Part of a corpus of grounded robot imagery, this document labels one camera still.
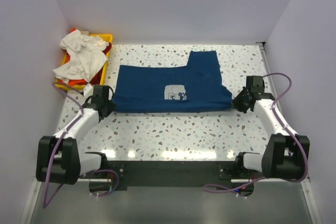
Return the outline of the blue printed t-shirt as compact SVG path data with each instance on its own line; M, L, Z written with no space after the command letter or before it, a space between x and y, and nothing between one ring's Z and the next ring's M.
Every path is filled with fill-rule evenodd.
M114 93L119 113L193 113L229 110L232 93L222 85L215 51L190 52L185 66L121 65Z

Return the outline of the red t-shirt in bin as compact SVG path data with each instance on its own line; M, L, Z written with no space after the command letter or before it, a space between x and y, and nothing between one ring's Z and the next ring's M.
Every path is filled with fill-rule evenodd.
M111 50L111 48L112 48L112 43L108 42L108 45L106 46L103 53L105 55L107 55L108 52ZM103 72L103 68L92 78L90 83L91 84L100 84L100 81L101 81L101 78L102 78L102 72Z

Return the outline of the yellow plastic bin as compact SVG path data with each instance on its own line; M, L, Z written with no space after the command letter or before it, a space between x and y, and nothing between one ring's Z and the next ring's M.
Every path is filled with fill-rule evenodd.
M89 36L100 36L103 40L108 41L110 43L112 43L112 40L113 40L113 36L109 35L109 34L89 34ZM104 84L106 73L107 73L108 60L103 66L103 72L102 72L102 78L101 78L100 84ZM57 82L57 79L56 79L56 83L58 84L58 87L60 87L64 90L67 90L67 87L65 87L65 85L67 85L67 84L59 83L59 82ZM90 83L90 82L87 82L85 85L76 85L76 86L70 86L70 87L73 87L77 90L82 90L88 83Z

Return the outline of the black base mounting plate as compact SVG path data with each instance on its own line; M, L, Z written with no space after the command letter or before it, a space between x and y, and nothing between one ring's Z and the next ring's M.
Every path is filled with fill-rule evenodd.
M261 174L238 167L234 161L108 161L107 169L119 175L118 190L128 187L230 187L232 179Z

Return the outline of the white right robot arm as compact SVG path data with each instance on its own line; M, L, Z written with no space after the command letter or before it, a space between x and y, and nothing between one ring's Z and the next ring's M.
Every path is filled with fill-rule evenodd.
M262 154L241 152L235 158L235 167L254 170L266 178L301 182L308 175L310 141L287 123L278 109L277 98L265 88L262 76L247 76L246 85L233 100L233 107L239 112L254 112L269 136Z

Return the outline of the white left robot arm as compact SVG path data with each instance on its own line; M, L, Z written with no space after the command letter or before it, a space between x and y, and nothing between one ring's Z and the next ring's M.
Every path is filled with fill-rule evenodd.
M59 132L38 143L36 178L40 182L73 185L80 176L107 168L102 152L79 153L79 142L115 108L110 86L96 85L77 115Z

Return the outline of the white crumpled t-shirt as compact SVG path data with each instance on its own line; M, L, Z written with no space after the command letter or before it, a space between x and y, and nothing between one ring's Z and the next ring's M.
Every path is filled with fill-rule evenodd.
M90 82L107 62L108 58L103 51L109 45L100 36L89 36L77 29L72 31L60 42L60 47L70 59L53 70L55 77L64 83L70 80Z

